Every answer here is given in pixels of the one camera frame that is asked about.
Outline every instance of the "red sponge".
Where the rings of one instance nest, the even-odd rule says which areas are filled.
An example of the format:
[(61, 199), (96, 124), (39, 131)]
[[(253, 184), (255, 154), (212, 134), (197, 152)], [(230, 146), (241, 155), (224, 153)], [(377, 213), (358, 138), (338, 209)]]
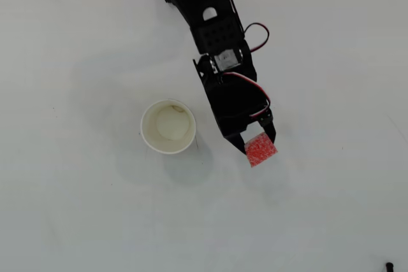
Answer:
[(267, 160), (269, 157), (278, 153), (275, 145), (272, 143), (266, 133), (261, 133), (245, 144), (248, 161), (251, 167), (255, 167)]

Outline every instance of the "cable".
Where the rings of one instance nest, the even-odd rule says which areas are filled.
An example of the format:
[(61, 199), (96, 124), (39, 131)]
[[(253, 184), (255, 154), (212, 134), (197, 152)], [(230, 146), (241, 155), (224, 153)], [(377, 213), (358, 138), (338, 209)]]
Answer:
[(259, 50), (259, 49), (261, 49), (262, 47), (264, 47), (264, 46), (266, 45), (266, 43), (268, 43), (269, 35), (270, 35), (268, 27), (267, 27), (266, 25), (264, 25), (264, 24), (261, 24), (260, 22), (253, 22), (252, 24), (250, 24), (250, 25), (245, 29), (244, 33), (246, 33), (247, 30), (248, 30), (250, 27), (252, 27), (253, 25), (259, 25), (259, 26), (261, 26), (262, 28), (264, 28), (264, 29), (266, 30), (266, 32), (268, 33), (268, 36), (266, 37), (266, 40), (265, 40), (262, 44), (260, 44), (259, 46), (255, 47), (255, 48), (252, 48), (252, 49), (251, 49), (251, 52), (255, 52), (256, 50)]
[(267, 93), (263, 90), (263, 88), (260, 87), (254, 80), (251, 80), (251, 79), (248, 78), (247, 76), (241, 75), (240, 73), (236, 73), (236, 72), (234, 72), (234, 71), (229, 72), (229, 73), (223, 73), (222, 75), (223, 75), (223, 76), (224, 76), (224, 75), (237, 76), (237, 77), (239, 77), (239, 78), (241, 78), (241, 79), (244, 79), (245, 81), (251, 83), (252, 85), (255, 85), (255, 86), (256, 86), (260, 91), (262, 91), (262, 93), (265, 95), (266, 100), (268, 101), (268, 105), (266, 106), (266, 108), (264, 108), (263, 110), (261, 110), (261, 111), (255, 113), (255, 114), (249, 115), (250, 117), (257, 117), (257, 116), (259, 116), (260, 114), (266, 112), (266, 111), (269, 109), (271, 103), (270, 103), (270, 99), (269, 99), (268, 94), (267, 94)]

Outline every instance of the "white surface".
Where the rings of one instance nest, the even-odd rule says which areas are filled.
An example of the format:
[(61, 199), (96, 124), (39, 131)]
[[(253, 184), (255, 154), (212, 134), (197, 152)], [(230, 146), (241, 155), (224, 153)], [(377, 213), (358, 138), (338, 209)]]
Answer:
[[(235, 1), (271, 30), (254, 169), (163, 0), (0, 0), (1, 271), (407, 271), (407, 0)], [(167, 97), (197, 119), (182, 155), (138, 134)]]

